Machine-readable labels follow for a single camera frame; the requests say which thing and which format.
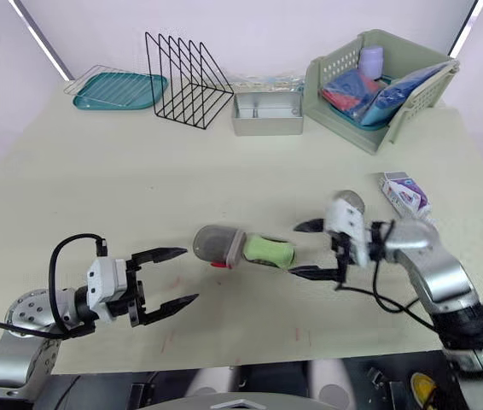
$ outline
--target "red mark on table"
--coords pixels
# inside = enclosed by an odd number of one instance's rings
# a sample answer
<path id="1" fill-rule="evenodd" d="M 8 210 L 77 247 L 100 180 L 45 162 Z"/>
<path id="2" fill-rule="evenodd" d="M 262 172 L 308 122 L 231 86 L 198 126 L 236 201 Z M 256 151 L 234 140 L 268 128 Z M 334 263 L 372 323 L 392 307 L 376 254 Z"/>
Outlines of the red mark on table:
<path id="1" fill-rule="evenodd" d="M 166 350 L 166 343 L 167 337 L 164 337 L 164 342 L 162 343 L 162 349 L 160 350 L 160 354 L 164 353 L 164 350 Z"/>
<path id="2" fill-rule="evenodd" d="M 169 290 L 177 288 L 181 284 L 181 277 L 177 276 L 177 279 L 175 279 L 175 282 L 170 284 Z"/>

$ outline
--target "small package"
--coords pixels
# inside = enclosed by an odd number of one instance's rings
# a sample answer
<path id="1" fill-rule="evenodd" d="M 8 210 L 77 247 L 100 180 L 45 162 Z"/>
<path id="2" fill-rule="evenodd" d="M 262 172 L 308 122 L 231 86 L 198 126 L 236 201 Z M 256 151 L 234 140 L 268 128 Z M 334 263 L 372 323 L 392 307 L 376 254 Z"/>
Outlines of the small package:
<path id="1" fill-rule="evenodd" d="M 380 187 L 403 218 L 429 219 L 431 204 L 428 197 L 406 173 L 383 173 Z"/>

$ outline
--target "white tabletop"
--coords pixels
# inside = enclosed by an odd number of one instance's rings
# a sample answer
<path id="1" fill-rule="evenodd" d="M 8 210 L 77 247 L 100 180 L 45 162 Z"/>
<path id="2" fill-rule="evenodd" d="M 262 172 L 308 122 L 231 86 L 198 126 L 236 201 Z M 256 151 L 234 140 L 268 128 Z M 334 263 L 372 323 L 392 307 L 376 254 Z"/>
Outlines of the white tabletop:
<path id="1" fill-rule="evenodd" d="M 445 246 L 483 299 L 483 161 L 454 109 L 424 111 L 371 156 L 305 119 L 299 136 L 236 137 L 230 105 L 202 131 L 158 119 L 152 109 L 85 112 L 60 90 L 0 163 L 0 320 L 19 295 L 47 286 L 51 250 L 94 232 L 109 254 L 158 246 L 191 250 L 204 225 L 241 227 L 291 240 L 298 264 L 332 267 L 323 234 L 292 232 L 323 215 L 335 190 L 366 202 L 367 221 L 393 208 L 372 173 L 406 171 L 428 193 Z M 60 287 L 84 284 L 91 241 L 60 257 Z M 383 267 L 381 291 L 414 297 L 399 266 Z M 348 283 L 370 287 L 371 268 Z M 55 372 L 195 368 L 438 349 L 439 339 L 404 315 L 383 313 L 367 296 L 334 292 L 265 266 L 228 271 L 192 252 L 145 266 L 148 310 L 200 293 L 172 318 L 132 329 L 127 317 L 97 323 L 93 335 L 61 345 Z M 416 311 L 423 314 L 421 307 Z"/>

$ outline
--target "plastic bag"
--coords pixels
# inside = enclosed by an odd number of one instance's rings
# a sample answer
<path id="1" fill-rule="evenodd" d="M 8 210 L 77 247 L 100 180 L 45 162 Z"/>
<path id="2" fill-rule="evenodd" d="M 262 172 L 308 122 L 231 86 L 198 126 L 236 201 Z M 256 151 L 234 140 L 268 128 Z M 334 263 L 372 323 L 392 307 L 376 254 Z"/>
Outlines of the plastic bag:
<path id="1" fill-rule="evenodd" d="M 333 107 L 358 121 L 382 88 L 354 68 L 329 81 L 321 94 Z"/>
<path id="2" fill-rule="evenodd" d="M 373 126 L 374 124 L 388 122 L 417 86 L 423 84 L 446 65 L 447 63 L 441 62 L 431 67 L 421 68 L 384 88 L 361 117 L 360 124 L 362 126 Z"/>

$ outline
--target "black cable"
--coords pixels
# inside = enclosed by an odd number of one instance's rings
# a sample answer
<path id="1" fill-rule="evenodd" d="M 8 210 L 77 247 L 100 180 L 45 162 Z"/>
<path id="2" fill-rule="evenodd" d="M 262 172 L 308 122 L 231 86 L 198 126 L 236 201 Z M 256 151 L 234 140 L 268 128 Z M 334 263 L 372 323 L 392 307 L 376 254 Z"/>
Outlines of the black cable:
<path id="1" fill-rule="evenodd" d="M 397 314 L 397 313 L 402 313 L 404 310 L 400 307 L 393 309 L 389 306 L 386 306 L 381 301 L 380 294 L 378 293 L 378 272 L 380 271 L 380 261 L 385 256 L 385 253 L 386 253 L 385 246 L 386 246 L 387 240 L 389 239 L 389 237 L 393 232 L 394 227 L 395 227 L 395 220 L 392 220 L 389 224 L 389 228 L 387 228 L 386 235 L 384 236 L 383 239 L 380 240 L 380 243 L 379 243 L 381 248 L 379 249 L 378 255 L 376 258 L 375 272 L 372 275 L 372 294 L 375 297 L 376 303 L 378 304 L 378 306 L 380 306 L 382 310 L 385 310 L 388 313 Z"/>
<path id="2" fill-rule="evenodd" d="M 63 400 L 65 399 L 65 397 L 67 396 L 67 393 L 69 393 L 71 391 L 71 389 L 78 382 L 79 379 L 80 379 L 80 375 L 78 375 L 76 378 L 73 379 L 73 381 L 71 381 L 71 383 L 68 385 L 68 387 L 63 392 L 63 394 L 60 396 L 60 400 L 58 400 L 57 403 L 55 404 L 54 410 L 58 410 L 58 408 L 60 408 L 60 405 L 63 402 Z"/>
<path id="3" fill-rule="evenodd" d="M 27 335 L 32 335 L 37 337 L 45 337 L 47 339 L 65 340 L 67 338 L 65 335 L 62 335 L 60 333 L 49 333 L 47 331 L 35 331 L 33 329 L 26 329 L 24 327 L 8 325 L 2 322 L 0 322 L 0 329 L 3 329 L 4 331 L 17 331 L 19 333 L 25 333 Z"/>
<path id="4" fill-rule="evenodd" d="M 368 296 L 374 296 L 375 295 L 374 292 L 371 292 L 370 290 L 365 290 L 365 289 L 360 289 L 360 288 L 354 288 L 354 287 L 351 287 L 351 286 L 344 286 L 343 284 L 341 286 L 337 287 L 336 290 L 350 290 L 352 292 L 362 293 L 362 294 L 368 295 Z M 393 299 L 390 299 L 389 297 L 386 297 L 386 296 L 383 296 L 383 295 L 378 295 L 378 297 L 380 299 L 382 299 L 383 301 L 394 305 L 396 308 L 402 309 L 404 313 L 408 314 L 413 320 L 415 320 L 416 322 L 418 322 L 420 325 L 426 327 L 430 331 L 433 331 L 433 332 L 439 334 L 439 332 L 437 331 L 437 329 L 435 328 L 435 326 L 433 326 L 430 323 L 426 322 L 424 319 L 422 319 L 417 314 L 412 313 L 409 310 L 408 307 L 401 305 L 399 302 L 397 302 L 397 301 L 395 301 Z M 414 303 L 416 303 L 416 301 L 412 301 L 408 305 L 413 305 Z M 446 333 L 444 331 L 442 332 L 442 335 L 443 336 L 448 336 L 449 338 L 452 338 L 452 339 L 458 339 L 458 337 L 456 337 L 455 335 L 452 335 L 450 333 Z M 483 350 L 483 346 L 475 347 L 474 349 L 481 349 L 481 350 Z"/>
<path id="5" fill-rule="evenodd" d="M 375 297 L 376 303 L 378 303 L 378 306 L 380 306 L 382 310 L 385 310 L 388 313 L 393 313 L 393 314 L 402 313 L 404 311 L 402 308 L 398 307 L 397 309 L 393 309 L 389 306 L 386 306 L 381 301 L 382 298 L 378 293 L 378 271 L 379 270 L 380 270 L 380 262 L 377 261 L 375 265 L 375 272 L 372 275 L 372 295 Z"/>
<path id="6" fill-rule="evenodd" d="M 365 289 L 360 289 L 360 288 L 354 288 L 352 286 L 344 286 L 344 285 L 342 285 L 342 286 L 340 286 L 340 287 L 338 287 L 336 289 L 337 290 L 350 290 L 352 292 L 362 293 L 364 295 L 375 296 L 375 293 L 374 292 L 371 292 L 370 290 L 365 290 Z M 434 331 L 434 332 L 437 331 L 433 325 L 431 325 L 428 322 L 426 322 L 424 319 L 422 319 L 417 314 L 412 313 L 407 307 L 404 307 L 399 302 L 396 302 L 393 299 L 390 299 L 389 297 L 386 297 L 386 296 L 383 296 L 383 295 L 380 295 L 380 294 L 378 294 L 378 297 L 380 299 L 382 299 L 383 301 L 386 301 L 387 303 L 390 303 L 390 304 L 394 305 L 396 308 L 401 309 L 402 312 L 405 312 L 406 314 L 408 314 L 413 320 L 415 320 L 416 322 L 418 322 L 420 325 L 422 325 L 424 327 L 427 327 L 430 331 Z"/>
<path id="7" fill-rule="evenodd" d="M 417 297 L 416 299 L 413 299 L 412 301 L 408 302 L 406 305 L 404 305 L 405 308 L 410 309 L 414 305 L 416 305 L 420 301 L 420 298 Z"/>
<path id="8" fill-rule="evenodd" d="M 57 300 L 55 299 L 55 265 L 57 263 L 57 257 L 59 256 L 63 247 L 70 242 L 73 242 L 73 241 L 76 241 L 77 239 L 82 239 L 82 238 L 95 239 L 97 255 L 102 256 L 100 254 L 103 254 L 103 253 L 105 253 L 104 256 L 107 255 L 107 247 L 105 245 L 105 240 L 102 237 L 94 233 L 79 233 L 78 235 L 73 235 L 59 242 L 57 246 L 54 248 L 54 251 L 52 252 L 52 256 L 50 257 L 50 264 L 49 264 L 49 270 L 48 270 L 48 296 L 49 296 L 50 309 L 52 311 L 52 316 L 54 317 L 55 325 L 60 330 L 60 332 L 63 333 L 64 335 L 68 334 L 69 330 L 63 323 L 63 319 L 60 316 L 60 312 L 57 308 Z"/>

